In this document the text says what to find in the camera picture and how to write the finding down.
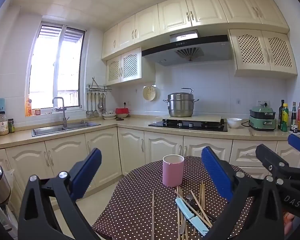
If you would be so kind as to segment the person right hand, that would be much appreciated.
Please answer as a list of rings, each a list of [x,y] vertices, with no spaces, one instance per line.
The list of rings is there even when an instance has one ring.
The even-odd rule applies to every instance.
[[[288,237],[299,225],[300,225],[300,217],[285,212],[283,215],[283,224],[284,224],[284,235]]]

